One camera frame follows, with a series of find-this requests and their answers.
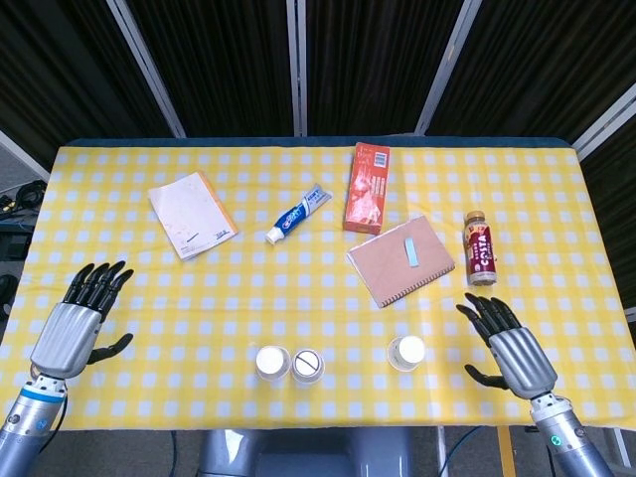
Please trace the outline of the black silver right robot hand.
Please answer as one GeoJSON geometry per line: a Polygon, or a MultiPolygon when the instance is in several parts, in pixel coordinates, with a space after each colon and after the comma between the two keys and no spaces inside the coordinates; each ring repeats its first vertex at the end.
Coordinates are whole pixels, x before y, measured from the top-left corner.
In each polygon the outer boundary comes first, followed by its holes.
{"type": "Polygon", "coordinates": [[[484,387],[509,390],[522,399],[550,394],[557,372],[533,333],[508,304],[469,292],[465,297],[471,305],[458,304],[456,308],[472,324],[500,370],[498,376],[490,376],[467,364],[464,369],[468,375],[484,387]]]}

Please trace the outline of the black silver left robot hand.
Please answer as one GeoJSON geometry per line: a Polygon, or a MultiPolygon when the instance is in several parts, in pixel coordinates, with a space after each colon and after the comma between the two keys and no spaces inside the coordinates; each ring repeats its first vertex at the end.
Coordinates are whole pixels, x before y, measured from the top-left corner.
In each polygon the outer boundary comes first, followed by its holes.
{"type": "Polygon", "coordinates": [[[52,309],[31,353],[31,374],[54,380],[78,376],[86,366],[110,359],[132,342],[131,333],[98,348],[95,343],[118,293],[134,270],[123,260],[89,263],[74,276],[61,302],[52,309]]]}

